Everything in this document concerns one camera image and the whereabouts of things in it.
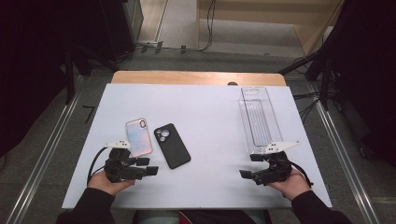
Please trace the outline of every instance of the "transparent box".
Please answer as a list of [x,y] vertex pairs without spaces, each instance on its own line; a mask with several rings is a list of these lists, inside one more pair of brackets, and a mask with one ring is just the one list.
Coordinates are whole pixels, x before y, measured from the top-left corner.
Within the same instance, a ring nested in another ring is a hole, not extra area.
[[262,154],[269,143],[283,141],[265,87],[241,88],[239,107],[249,154]]

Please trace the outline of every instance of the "sleeve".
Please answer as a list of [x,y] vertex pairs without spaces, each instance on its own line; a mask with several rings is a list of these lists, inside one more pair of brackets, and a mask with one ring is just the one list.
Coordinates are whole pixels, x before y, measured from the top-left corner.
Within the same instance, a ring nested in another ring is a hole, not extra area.
[[291,206],[297,218],[303,224],[324,223],[344,224],[351,223],[341,212],[333,211],[320,200],[320,198],[309,190],[300,194],[291,201]]
[[86,188],[71,212],[58,216],[57,224],[101,224],[115,223],[111,215],[111,204],[115,197],[99,189]]

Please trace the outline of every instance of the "white tabletop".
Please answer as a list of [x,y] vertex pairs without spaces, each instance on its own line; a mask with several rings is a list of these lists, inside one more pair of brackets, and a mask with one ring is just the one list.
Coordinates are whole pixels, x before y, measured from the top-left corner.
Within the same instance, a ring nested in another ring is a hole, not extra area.
[[[107,84],[90,133],[64,199],[73,208],[86,188],[91,162],[105,143],[126,139],[125,123],[145,118],[153,153],[155,176],[137,180],[119,193],[114,207],[133,209],[271,209],[290,207],[278,191],[242,179],[239,170],[259,171],[267,162],[248,155],[237,86]],[[289,159],[307,172],[313,191],[332,206],[289,87],[266,87],[284,141],[300,141],[288,149]],[[153,135],[154,129],[174,123],[191,161],[171,170]],[[110,149],[95,168],[105,164]]]

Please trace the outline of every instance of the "hand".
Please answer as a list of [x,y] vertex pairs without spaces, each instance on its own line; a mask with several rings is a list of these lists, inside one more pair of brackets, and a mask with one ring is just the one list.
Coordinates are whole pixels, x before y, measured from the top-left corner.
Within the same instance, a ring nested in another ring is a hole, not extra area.
[[290,176],[285,181],[275,182],[268,185],[282,192],[290,201],[298,195],[311,190],[306,183],[304,176],[295,169],[291,170]]
[[117,193],[123,189],[131,187],[132,185],[134,185],[134,180],[124,180],[118,183],[111,183],[106,177],[106,172],[101,171],[92,176],[90,183],[88,183],[88,188],[99,189],[116,196]]

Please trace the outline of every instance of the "black phone case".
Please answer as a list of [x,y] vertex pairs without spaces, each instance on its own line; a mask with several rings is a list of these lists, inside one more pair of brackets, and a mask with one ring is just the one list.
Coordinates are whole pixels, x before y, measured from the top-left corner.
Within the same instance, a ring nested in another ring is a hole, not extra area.
[[[169,135],[163,136],[163,131],[166,130],[168,131]],[[173,123],[154,130],[154,136],[157,139],[157,142],[163,151],[163,155],[165,156],[166,162],[171,169],[175,169],[191,160],[190,153],[184,146],[184,143],[181,140],[180,135],[178,135],[176,127]]]

